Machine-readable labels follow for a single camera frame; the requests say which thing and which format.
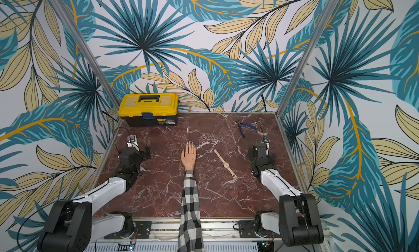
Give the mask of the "cream silicone wrist watch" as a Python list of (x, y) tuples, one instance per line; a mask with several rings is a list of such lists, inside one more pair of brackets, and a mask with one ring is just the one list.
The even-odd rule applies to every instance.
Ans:
[(223, 167), (225, 168), (225, 169), (227, 169), (229, 172), (230, 172), (230, 174), (231, 174), (231, 176), (232, 176), (232, 178), (233, 178), (233, 180), (237, 180), (238, 179), (238, 177), (237, 177), (237, 175), (233, 172), (233, 170), (230, 168), (230, 164), (228, 163), (228, 162), (226, 162), (222, 157), (221, 157), (221, 155), (219, 154), (219, 152), (215, 149), (214, 150), (214, 152), (215, 152), (215, 154), (217, 155), (217, 157), (220, 159), (220, 161), (223, 163)]

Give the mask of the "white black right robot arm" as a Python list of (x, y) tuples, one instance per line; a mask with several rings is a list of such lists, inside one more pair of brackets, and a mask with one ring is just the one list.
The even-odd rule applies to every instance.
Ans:
[(248, 150), (251, 173), (279, 202), (279, 212), (260, 212), (254, 219), (259, 236), (280, 235), (288, 247), (322, 244), (323, 226), (317, 200), (288, 183), (275, 168), (276, 156), (267, 144), (257, 143)]

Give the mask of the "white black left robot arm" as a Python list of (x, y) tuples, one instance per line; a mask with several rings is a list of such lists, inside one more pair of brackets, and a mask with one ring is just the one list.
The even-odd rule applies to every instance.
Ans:
[(132, 214), (115, 212), (93, 218), (103, 206), (132, 188), (151, 152), (149, 147), (126, 147), (118, 157), (120, 164), (113, 177), (84, 195), (53, 204), (37, 243), (40, 252), (83, 252), (91, 242), (107, 236), (135, 239), (143, 226), (134, 222)]

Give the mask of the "black white checkered sleeve forearm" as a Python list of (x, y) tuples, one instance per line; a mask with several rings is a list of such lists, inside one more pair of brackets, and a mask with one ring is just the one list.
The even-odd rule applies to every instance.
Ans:
[(204, 241), (200, 220), (199, 195), (192, 170), (183, 181), (178, 252), (203, 252)]

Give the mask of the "beige mannequin hand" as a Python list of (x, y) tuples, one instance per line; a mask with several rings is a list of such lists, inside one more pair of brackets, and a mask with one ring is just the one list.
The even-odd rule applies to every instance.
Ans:
[(181, 154), (181, 162), (185, 170), (193, 171), (196, 162), (196, 147), (192, 142), (187, 142)]

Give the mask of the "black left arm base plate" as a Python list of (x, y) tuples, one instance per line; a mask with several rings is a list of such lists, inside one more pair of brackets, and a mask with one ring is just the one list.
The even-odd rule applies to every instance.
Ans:
[(146, 240), (151, 232), (151, 221), (133, 221), (125, 224), (119, 232), (111, 233), (104, 237), (105, 240)]

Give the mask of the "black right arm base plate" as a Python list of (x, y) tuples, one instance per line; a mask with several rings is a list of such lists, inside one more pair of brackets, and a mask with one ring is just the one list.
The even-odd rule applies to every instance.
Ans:
[(259, 227), (255, 220), (240, 220), (234, 229), (239, 232), (240, 238), (280, 238), (280, 234)]

